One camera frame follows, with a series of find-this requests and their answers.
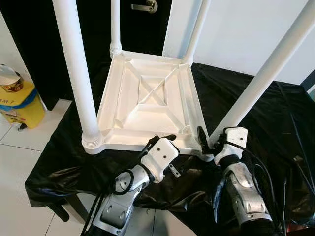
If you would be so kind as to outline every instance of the white tile floor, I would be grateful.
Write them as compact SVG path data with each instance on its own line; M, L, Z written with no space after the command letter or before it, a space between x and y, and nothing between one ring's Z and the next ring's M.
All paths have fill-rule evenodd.
M62 222L49 208L30 206L24 182L70 105L59 100L34 129L18 132L0 116L0 236L79 236L83 225ZM93 197L80 194L89 210ZM168 211L135 208L125 236L194 236Z

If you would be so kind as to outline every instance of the stool leg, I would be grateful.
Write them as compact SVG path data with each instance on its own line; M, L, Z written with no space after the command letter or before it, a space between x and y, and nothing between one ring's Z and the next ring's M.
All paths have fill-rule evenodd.
M211 134L208 139L210 147L213 147L224 128L237 126L242 121L282 71L307 35L315 28L314 12L315 0L309 0L256 76Z
M183 58L184 63L193 62L193 55L196 51L197 43L201 34L203 23L207 17L207 12L210 6L211 0L203 0L199 9L198 17L193 27L192 35L189 41L186 55Z
M53 0L53 5L82 126L82 145L86 152L96 154L101 151L97 149L100 146L101 133L96 120L76 1Z
M120 0L111 0L110 16L112 42L109 52L110 57L113 58L114 54L120 54L122 52L122 45L120 43Z

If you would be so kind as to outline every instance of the yellow container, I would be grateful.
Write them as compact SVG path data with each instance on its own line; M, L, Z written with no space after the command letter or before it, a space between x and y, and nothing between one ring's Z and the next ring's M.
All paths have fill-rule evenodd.
M0 89L0 112L10 123L24 123L28 128L36 127L45 116L34 84L28 81L15 93Z

